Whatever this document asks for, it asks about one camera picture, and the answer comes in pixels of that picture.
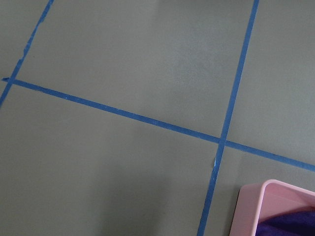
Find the pink container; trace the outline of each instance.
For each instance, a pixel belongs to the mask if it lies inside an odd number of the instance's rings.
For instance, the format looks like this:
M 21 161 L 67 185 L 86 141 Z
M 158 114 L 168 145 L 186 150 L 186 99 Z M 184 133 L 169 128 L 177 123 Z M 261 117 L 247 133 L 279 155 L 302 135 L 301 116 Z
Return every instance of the pink container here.
M 315 209 L 315 193 L 270 179 L 244 185 L 239 193 L 230 236 L 255 236 L 257 224 L 274 216 Z

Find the blue tape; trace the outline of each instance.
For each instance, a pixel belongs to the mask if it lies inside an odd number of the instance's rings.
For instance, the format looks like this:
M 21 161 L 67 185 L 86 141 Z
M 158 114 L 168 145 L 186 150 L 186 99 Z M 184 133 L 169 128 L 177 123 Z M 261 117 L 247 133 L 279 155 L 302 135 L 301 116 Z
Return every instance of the blue tape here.
M 4 79 L 2 79 L 2 81 L 8 82 L 9 78 L 4 78 Z M 94 107 L 94 108 L 97 108 L 99 110 L 107 111 L 107 112 L 114 113 L 114 114 L 117 114 L 117 115 L 120 115 L 120 116 L 123 116 L 123 117 L 135 119 L 135 120 L 138 120 L 138 121 L 141 121 L 141 122 L 144 122 L 144 123 L 148 123 L 148 124 L 152 124 L 152 125 L 155 125 L 155 126 L 159 126 L 159 127 L 165 128 L 165 129 L 169 129 L 169 130 L 172 130 L 172 131 L 175 131 L 175 132 L 178 132 L 178 133 L 182 133 L 182 134 L 193 136 L 193 137 L 196 137 L 196 138 L 199 138 L 199 139 L 207 140 L 207 141 L 210 141 L 210 142 L 213 142 L 213 143 L 216 143 L 216 144 L 218 144 L 219 140 L 220 140 L 219 138 L 211 136 L 211 135 L 208 135 L 208 134 L 200 133 L 200 132 L 197 132 L 197 131 L 194 131 L 194 130 L 191 130 L 191 129 L 186 129 L 186 128 L 183 128 L 183 127 L 180 127 L 180 126 L 176 126 L 176 125 L 169 124 L 169 123 L 166 123 L 166 122 L 163 122 L 163 121 L 159 121 L 159 120 L 156 120 L 156 119 L 152 119 L 152 118 L 148 118 L 148 117 L 145 117 L 145 116 L 141 116 L 141 115 L 138 115 L 138 114 L 135 114 L 135 113 L 127 112 L 127 111 L 124 111 L 124 110 L 121 110 L 121 109 L 117 109 L 117 108 L 114 108 L 114 107 L 110 107 L 110 106 L 107 106 L 107 105 L 104 105 L 104 104 L 101 104 L 101 103 L 97 103 L 97 102 L 93 102 L 93 101 L 90 101 L 90 100 L 86 100 L 84 98 L 72 96 L 72 95 L 69 95 L 69 94 L 66 94 L 66 93 L 63 93 L 63 92 L 58 92 L 58 91 L 55 91 L 55 90 L 52 90 L 52 89 L 49 89 L 49 88 L 43 88 L 41 86 L 30 84 L 30 83 L 27 83 L 27 82 L 24 82 L 24 81 L 21 81 L 21 80 L 14 80 L 14 81 L 12 81 L 12 83 L 15 84 L 15 85 L 19 85 L 19 86 L 28 88 L 28 89 L 40 91 L 40 92 L 43 92 L 45 94 L 49 94 L 49 95 L 52 95 L 52 96 L 55 96 L 55 97 L 63 98 L 63 99 L 66 99 L 66 100 L 69 100 L 69 101 L 72 101 L 72 102 L 80 103 L 80 104 L 83 104 L 83 105 L 86 105 L 86 106 L 89 106 L 89 107 Z
M 295 167 L 299 167 L 308 171 L 315 172 L 315 165 L 312 165 L 309 163 L 297 161 L 297 160 L 294 160 L 285 156 L 276 155 L 267 151 L 262 151 L 253 147 L 249 147 L 249 146 L 238 144 L 231 141 L 226 141 L 225 145 L 230 148 L 238 149 L 240 151 L 248 152 L 251 154 L 255 154 L 258 156 L 262 156 L 262 157 L 274 160 L 274 161 L 279 161 L 279 162 L 282 162 L 291 166 L 295 166 Z
M 1 94 L 1 97 L 0 97 L 0 108 L 1 108 L 5 98 L 7 97 L 8 93 L 9 93 L 9 91 L 11 89 L 17 74 L 20 71 L 20 68 L 21 68 L 21 66 L 22 66 L 22 64 L 24 62 L 24 59 L 25 59 L 26 55 L 28 54 L 28 52 L 30 50 L 30 47 L 31 47 L 32 42 L 33 42 L 33 39 L 34 39 L 35 34 L 36 34 L 37 30 L 38 30 L 38 26 L 44 21 L 44 19 L 45 19 L 46 15 L 47 15 L 51 5 L 53 4 L 53 2 L 54 2 L 54 0 L 49 0 L 48 1 L 48 3 L 46 5 L 43 13 L 41 14 L 41 16 L 40 16 L 40 18 L 39 18 L 39 20 L 38 20 L 38 22 L 37 22 L 37 24 L 36 24 L 36 26 L 35 26 L 35 28 L 33 30 L 33 32 L 31 33 L 31 36 L 30 36 L 30 38 L 29 38 L 29 40 L 28 40 L 28 42 L 27 42 L 27 44 L 26 44 L 26 46 L 24 48 L 23 56 L 18 60 L 16 66 L 15 66 L 15 68 L 14 68 L 14 70 L 13 70 L 13 72 L 12 72 L 12 74 L 11 74 L 11 76 L 10 76 L 10 78 L 9 78 L 9 80 L 8 80 L 8 82 L 7 82 L 6 86 L 5 86 L 2 94 Z
M 237 66 L 237 71 L 236 71 L 236 75 L 235 75 L 235 79 L 234 79 L 234 83 L 233 83 L 233 88 L 232 88 L 230 100 L 228 103 L 228 107 L 227 107 L 227 111 L 226 111 L 226 115 L 225 115 L 225 119 L 224 119 L 224 123 L 223 123 L 223 127 L 222 127 L 220 142 L 218 145 L 218 150 L 217 150 L 217 154 L 216 154 L 216 158 L 215 158 L 215 165 L 214 165 L 212 173 L 211 173 L 210 183 L 209 183 L 209 187 L 208 187 L 208 191 L 207 191 L 207 195 L 206 195 L 206 199 L 205 199 L 204 208 L 203 208 L 202 214 L 201 214 L 201 219 L 200 219 L 200 223 L 199 223 L 199 227 L 198 227 L 197 236 L 203 236 L 204 232 L 205 232 L 206 223 L 207 223 L 208 215 L 209 215 L 209 210 L 210 210 L 210 206 L 211 206 L 211 202 L 212 202 L 212 198 L 213 198 L 213 194 L 214 194 L 214 189 L 215 189 L 218 174 L 219 174 L 220 164 L 221 164 L 221 160 L 222 160 L 222 156 L 223 156 L 223 152 L 224 152 L 224 146 L 225 146 L 228 130 L 229 130 L 231 119 L 232 119 L 232 114 L 233 114 L 233 110 L 234 110 L 234 105 L 235 105 L 235 101 L 236 101 L 238 88 L 239 88 L 240 81 L 242 78 L 243 68 L 244 68 L 244 64 L 245 64 L 248 46 L 249 46 L 250 39 L 251 39 L 253 25 L 255 22 L 255 17 L 256 17 L 257 10 L 258 10 L 258 5 L 259 5 L 259 0 L 254 0 L 253 6 L 252 6 L 252 12 L 251 12 L 248 26 L 246 29 L 245 39 L 243 42 L 243 47 L 242 47 L 239 63 Z

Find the purple fabric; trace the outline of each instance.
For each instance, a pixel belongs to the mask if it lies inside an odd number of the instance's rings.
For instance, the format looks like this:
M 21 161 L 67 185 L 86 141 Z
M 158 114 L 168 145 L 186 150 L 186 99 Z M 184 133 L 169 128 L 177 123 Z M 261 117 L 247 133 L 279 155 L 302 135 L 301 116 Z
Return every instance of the purple fabric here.
M 285 214 L 261 222 L 256 236 L 315 236 L 315 211 Z

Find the gray surface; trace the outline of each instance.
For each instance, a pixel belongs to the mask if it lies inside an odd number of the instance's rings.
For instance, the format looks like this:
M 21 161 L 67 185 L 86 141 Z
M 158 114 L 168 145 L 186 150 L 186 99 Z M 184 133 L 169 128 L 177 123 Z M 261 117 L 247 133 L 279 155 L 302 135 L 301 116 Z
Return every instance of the gray surface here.
M 0 78 L 9 77 L 47 0 L 1 0 Z
M 13 87 L 0 235 L 194 235 L 217 145 Z
M 18 79 L 220 136 L 251 6 L 56 1 Z
M 205 235 L 229 235 L 241 186 L 268 179 L 315 191 L 314 172 L 226 147 Z
M 229 140 L 315 164 L 314 10 L 260 2 Z

